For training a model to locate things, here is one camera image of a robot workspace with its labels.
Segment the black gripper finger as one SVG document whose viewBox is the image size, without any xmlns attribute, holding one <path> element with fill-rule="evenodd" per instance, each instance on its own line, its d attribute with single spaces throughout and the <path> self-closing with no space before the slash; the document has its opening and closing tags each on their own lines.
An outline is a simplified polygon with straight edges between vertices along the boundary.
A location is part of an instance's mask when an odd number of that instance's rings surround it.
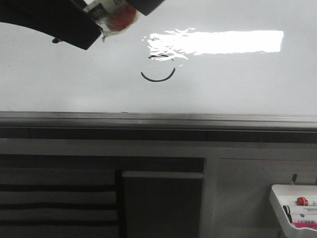
<svg viewBox="0 0 317 238">
<path fill-rule="evenodd" d="M 157 9 L 164 0 L 126 0 L 131 6 L 137 9 L 144 16 L 148 16 Z"/>
<path fill-rule="evenodd" d="M 2 0 L 0 21 L 40 31 L 87 50 L 101 35 L 83 0 Z"/>
</svg>

